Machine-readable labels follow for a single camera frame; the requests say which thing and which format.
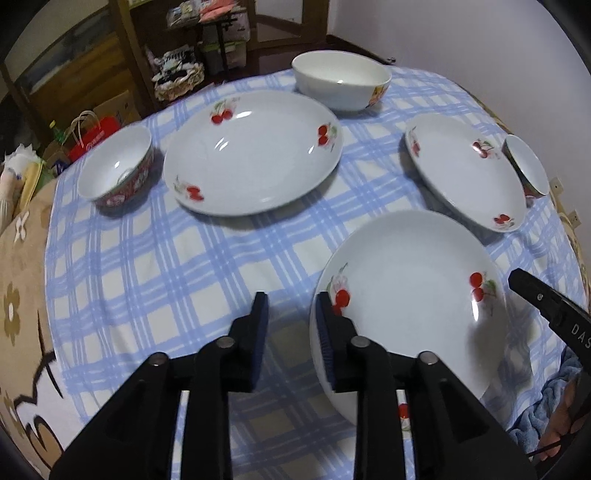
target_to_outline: red bag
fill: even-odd
[[[80,124],[88,116],[92,116],[95,119],[96,124],[84,135],[81,135]],[[109,138],[120,128],[121,125],[114,116],[106,116],[103,119],[99,120],[96,114],[94,112],[91,112],[90,110],[82,112],[72,122],[72,125],[70,126],[70,131],[72,132],[74,139],[76,140],[76,146],[68,152],[68,157],[70,158],[70,160],[72,160],[72,162],[78,160],[82,155],[84,155],[86,152],[97,146],[105,138]]]

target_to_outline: white bowl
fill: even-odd
[[[540,198],[550,193],[546,171],[527,143],[516,135],[507,135],[503,153],[517,172],[526,196]]]
[[[98,206],[116,206],[134,195],[148,177],[152,134],[140,124],[122,128],[83,160],[78,195]]]
[[[309,51],[294,58],[291,67],[301,93],[345,112],[377,103],[392,79],[377,61],[345,51]]]

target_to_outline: bowl rim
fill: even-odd
[[[127,133],[129,132],[129,130],[131,129],[143,129],[144,131],[148,132],[149,135],[149,139],[150,141],[148,142],[148,145],[144,151],[144,153],[142,154],[142,156],[139,158],[139,160],[137,161],[137,163],[133,166],[133,168],[131,168],[125,175],[125,177],[123,177],[123,180],[115,185],[113,185],[112,187],[108,188],[107,190],[105,190],[104,192],[100,193],[99,195],[93,195],[93,196],[88,196],[83,194],[80,191],[80,179],[82,178],[82,175],[84,173],[84,170],[87,168],[87,165],[90,164],[89,160],[96,155],[96,153],[100,150],[100,148],[102,146],[105,145],[106,142],[108,142],[110,139],[116,137],[117,135],[119,135],[121,132],[126,131]],[[146,156],[148,155],[150,148],[152,148],[152,132],[150,131],[150,129],[148,127],[146,127],[143,124],[130,124],[130,125],[126,125],[125,127],[122,127],[120,130],[116,131],[113,135],[111,135],[108,138],[105,138],[105,140],[103,140],[101,143],[99,143],[95,148],[92,148],[90,151],[88,151],[87,153],[89,153],[90,155],[88,155],[87,157],[81,159],[84,164],[82,165],[82,168],[80,169],[80,174],[78,175],[78,179],[77,179],[77,192],[78,195],[80,197],[82,197],[85,200],[89,200],[91,202],[95,202],[97,200],[101,200],[103,198],[105,198],[106,196],[110,196],[112,194],[115,193],[115,190],[117,190],[118,188],[122,187],[123,185],[125,185],[129,179],[131,178],[131,176],[133,175],[133,173],[135,171],[137,171],[137,169],[139,168],[139,166],[142,164],[142,162],[146,159]]]
[[[525,174],[525,172],[523,171],[523,166],[522,166],[522,163],[523,162],[522,161],[520,162],[519,159],[516,158],[515,155],[513,155],[513,152],[511,151],[511,146],[509,145],[509,143],[511,141],[516,141],[516,142],[520,142],[520,143],[524,144],[528,148],[528,150],[531,152],[531,154],[533,155],[533,158],[536,160],[536,162],[538,163],[538,165],[540,166],[540,168],[544,172],[544,177],[546,178],[546,182],[544,183],[543,186],[534,185],[533,179],[531,177],[528,177]],[[546,173],[546,169],[542,165],[542,162],[540,161],[540,159],[538,158],[538,155],[536,155],[536,153],[534,152],[534,150],[527,144],[527,142],[525,140],[523,140],[523,138],[521,138],[521,137],[519,137],[517,135],[514,135],[514,134],[508,134],[506,136],[506,138],[505,138],[504,144],[506,145],[507,150],[511,154],[511,157],[513,158],[513,161],[515,162],[515,164],[519,168],[519,172],[524,176],[524,178],[531,185],[531,187],[533,187],[533,189],[536,192],[538,192],[540,195],[543,195],[543,196],[548,195],[550,193],[550,182],[548,181],[548,174]]]
[[[353,87],[379,87],[379,86],[383,86],[383,85],[387,85],[388,83],[390,83],[392,81],[392,71],[386,68],[386,65],[381,64],[380,62],[371,59],[369,57],[366,57],[365,55],[360,55],[358,53],[352,53],[349,51],[342,51],[342,50],[313,50],[313,51],[306,51],[304,53],[300,53],[296,58],[294,58],[291,61],[291,68],[294,69],[296,72],[301,73],[302,75],[305,75],[311,79],[314,80],[321,80],[322,82],[328,82],[328,83],[336,83],[336,82],[332,82],[331,80],[327,80],[326,78],[322,78],[322,77],[318,77],[316,75],[310,74],[310,73],[305,73],[303,72],[301,69],[299,69],[296,66],[296,61],[297,59],[299,59],[300,57],[305,57],[308,55],[316,55],[316,54],[326,54],[326,53],[330,53],[330,54],[337,54],[337,55],[348,55],[348,56],[353,56],[353,57],[359,57],[362,58],[366,61],[370,61],[375,63],[376,65],[379,65],[380,67],[383,68],[383,70],[385,72],[388,73],[388,80],[384,81],[384,82],[380,82],[380,83],[355,83],[355,82],[346,82],[343,81],[342,84],[340,85],[349,85],[349,86],[353,86]]]

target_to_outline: green leaf decoration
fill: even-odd
[[[496,282],[494,280],[487,280],[485,285],[490,289],[492,294],[496,297]]]

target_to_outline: plate rim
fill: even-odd
[[[283,207],[285,205],[288,205],[292,202],[295,202],[296,200],[302,198],[303,196],[307,195],[312,190],[314,190],[316,187],[318,187],[322,182],[324,182],[334,172],[335,168],[338,166],[338,164],[341,160],[341,157],[343,154],[343,148],[345,145],[345,142],[343,139],[343,126],[340,123],[338,117],[329,108],[327,108],[326,106],[324,106],[322,103],[318,102],[317,100],[314,100],[313,98],[310,98],[306,95],[302,95],[300,93],[287,91],[287,90],[262,89],[262,90],[251,90],[251,91],[247,91],[247,92],[234,92],[233,94],[225,95],[220,98],[214,99],[209,103],[205,103],[202,106],[202,108],[200,108],[197,112],[195,112],[193,115],[191,115],[191,117],[189,117],[187,119],[187,121],[172,135],[170,145],[172,145],[174,143],[175,138],[181,134],[181,131],[183,130],[183,128],[185,128],[185,126],[188,125],[189,122],[194,117],[202,114],[202,112],[204,112],[211,105],[214,105],[218,102],[223,102],[224,100],[227,100],[227,99],[236,98],[237,96],[243,97],[243,96],[261,95],[261,94],[264,95],[265,93],[268,93],[268,92],[279,93],[280,95],[296,96],[299,98],[304,98],[306,101],[309,101],[309,102],[315,103],[316,105],[319,105],[320,107],[322,107],[322,110],[324,110],[328,114],[328,116],[330,117],[330,122],[332,122],[334,125],[337,126],[337,128],[340,129],[340,135],[338,136],[337,141],[335,142],[335,148],[334,148],[333,152],[331,152],[331,154],[335,155],[335,159],[331,163],[330,168],[327,170],[326,175],[320,176],[320,180],[317,183],[315,183],[313,186],[311,186],[306,192],[304,192],[304,193],[302,193],[290,200],[281,201],[281,202],[278,202],[277,204],[270,204],[270,205],[261,206],[261,208],[259,208],[259,209],[250,209],[250,210],[242,212],[242,213],[217,213],[217,212],[212,212],[211,210],[199,208],[199,204],[195,204],[194,202],[190,202],[189,200],[181,197],[180,194],[178,194],[175,191],[174,186],[169,182],[169,179],[167,178],[167,176],[168,176],[167,175],[167,164],[169,165],[168,169],[171,168],[170,167],[171,162],[170,162],[170,157],[169,157],[169,153],[170,153],[171,148],[169,147],[167,149],[166,153],[164,154],[162,178],[163,178],[164,183],[166,184],[168,190],[173,194],[176,201],[179,202],[179,204],[181,204],[182,207],[185,207],[186,209],[188,209],[192,212],[195,212],[195,213],[199,213],[202,215],[214,216],[214,217],[220,217],[220,218],[235,218],[235,217],[241,217],[241,216],[256,215],[258,213],[263,213],[263,212],[268,212],[270,210],[275,210],[275,209],[278,209],[278,208]]]
[[[406,126],[406,130],[404,131],[404,142],[406,144],[407,147],[407,151],[408,154],[410,155],[410,157],[413,159],[413,163],[416,166],[418,172],[421,175],[421,178],[425,181],[425,183],[427,184],[427,186],[429,187],[429,189],[435,193],[436,195],[438,195],[440,198],[442,198],[445,202],[447,202],[449,205],[451,205],[453,207],[453,209],[455,209],[457,212],[459,212],[464,218],[470,220],[471,222],[491,231],[491,232],[495,232],[495,233],[511,233],[511,232],[515,232],[517,230],[519,230],[519,228],[521,228],[521,226],[523,225],[523,223],[525,222],[525,217],[527,216],[527,201],[525,199],[525,195],[522,195],[523,197],[523,203],[522,203],[522,208],[520,209],[520,216],[521,216],[521,220],[519,222],[516,222],[514,226],[510,227],[510,228],[506,228],[503,230],[500,230],[498,228],[494,228],[491,225],[485,225],[483,222],[475,219],[472,215],[467,214],[466,212],[464,212],[464,210],[462,210],[460,207],[458,207],[458,205],[452,201],[448,196],[446,196],[445,194],[443,194],[443,192],[438,189],[433,182],[431,181],[431,179],[428,177],[428,175],[425,174],[425,171],[423,170],[423,168],[421,168],[421,160],[420,157],[417,157],[414,152],[413,149],[410,147],[411,144],[411,140],[410,140],[410,131],[417,126],[417,121],[425,118],[425,117],[433,117],[433,116],[438,116],[438,117],[445,117],[448,120],[452,120],[455,122],[458,122],[459,124],[473,130],[474,132],[478,133],[480,136],[487,136],[490,137],[490,135],[485,135],[484,133],[480,132],[478,129],[476,129],[475,127],[468,125],[466,122],[463,122],[462,120],[455,118],[453,116],[449,116],[449,115],[444,115],[442,113],[436,113],[436,112],[427,112],[427,113],[420,113],[418,115],[415,115],[413,118],[411,118],[408,122],[407,122],[407,126]],[[513,174],[511,175],[512,177],[514,177],[514,180],[516,182],[515,185],[519,186],[519,191],[523,192],[523,186],[521,185],[521,181],[519,180],[519,176],[517,175],[517,172],[515,171],[515,169],[511,166],[511,163],[509,162],[509,159],[505,156],[505,154],[501,151],[501,148],[499,145],[495,145],[496,149],[498,150],[499,155],[501,155],[508,163],[508,165],[511,167],[511,171],[513,172]]]
[[[423,217],[443,217],[445,220],[449,220],[451,222],[453,222],[454,224],[456,224],[457,227],[459,227],[461,230],[464,231],[464,233],[466,233],[467,235],[471,236],[476,242],[478,242],[478,244],[480,245],[480,247],[482,248],[483,252],[486,254],[486,256],[488,257],[491,266],[493,267],[492,271],[494,272],[494,279],[496,280],[499,284],[499,301],[502,304],[502,307],[505,309],[506,312],[506,319],[507,319],[507,325],[506,325],[506,334],[505,334],[505,346],[506,346],[506,335],[508,334],[508,329],[509,329],[509,312],[507,309],[507,296],[505,294],[505,289],[503,288],[503,282],[502,282],[502,276],[501,276],[501,272],[499,270],[498,265],[496,264],[496,262],[492,259],[492,257],[490,256],[489,252],[486,250],[485,246],[482,244],[482,242],[478,239],[478,237],[476,235],[474,235],[474,233],[472,233],[467,227],[465,227],[464,225],[462,225],[460,222],[458,222],[457,220],[445,215],[444,213],[440,213],[440,212],[436,212],[433,210],[428,210],[428,209],[419,209],[419,208],[408,208],[408,209],[401,209],[401,210],[395,210],[393,212],[387,212],[387,213],[383,213],[381,215],[378,215],[374,218],[372,218],[371,220],[367,221],[366,223],[364,223],[363,225],[361,225],[360,227],[358,227],[357,229],[355,229],[349,236],[347,236],[347,238],[345,238],[345,240],[336,248],[336,250],[334,251],[334,253],[332,253],[332,255],[330,256],[328,262],[326,263],[326,265],[324,266],[324,268],[322,269],[320,276],[318,277],[318,282],[316,283],[316,287],[314,288],[314,293],[312,296],[312,302],[310,305],[310,313],[308,315],[308,319],[309,319],[309,341],[310,341],[310,355],[312,357],[312,363],[314,365],[314,370],[316,372],[316,377],[318,379],[318,382],[320,383],[320,386],[322,387],[322,390],[324,391],[324,393],[326,394],[326,396],[328,397],[331,405],[335,408],[335,410],[337,410],[345,419],[350,420],[348,418],[348,416],[346,416],[341,409],[337,406],[338,402],[334,402],[333,400],[339,397],[335,397],[335,395],[337,395],[335,392],[333,392],[330,389],[330,385],[328,383],[328,381],[326,380],[326,370],[324,368],[324,365],[322,364],[322,371],[324,372],[324,379],[320,378],[319,375],[319,368],[316,365],[316,360],[314,359],[314,346],[313,346],[313,337],[318,338],[318,334],[316,332],[316,312],[315,312],[315,301],[316,301],[316,296],[318,295],[318,293],[320,291],[324,291],[324,290],[319,290],[321,288],[321,285],[324,284],[324,282],[326,281],[326,279],[324,279],[323,281],[323,276],[324,276],[324,272],[327,270],[328,266],[330,265],[330,263],[334,260],[334,258],[336,257],[336,255],[342,250],[343,246],[345,245],[345,243],[347,243],[347,241],[349,241],[349,239],[351,237],[353,237],[354,235],[356,235],[358,232],[362,231],[364,228],[368,227],[370,224],[375,223],[375,222],[379,222],[379,221],[386,221],[387,218],[394,218],[400,214],[407,214],[408,212],[413,212],[413,215],[419,215],[419,216],[423,216]],[[323,359],[322,359],[322,353],[320,354],[320,362],[323,363]]]

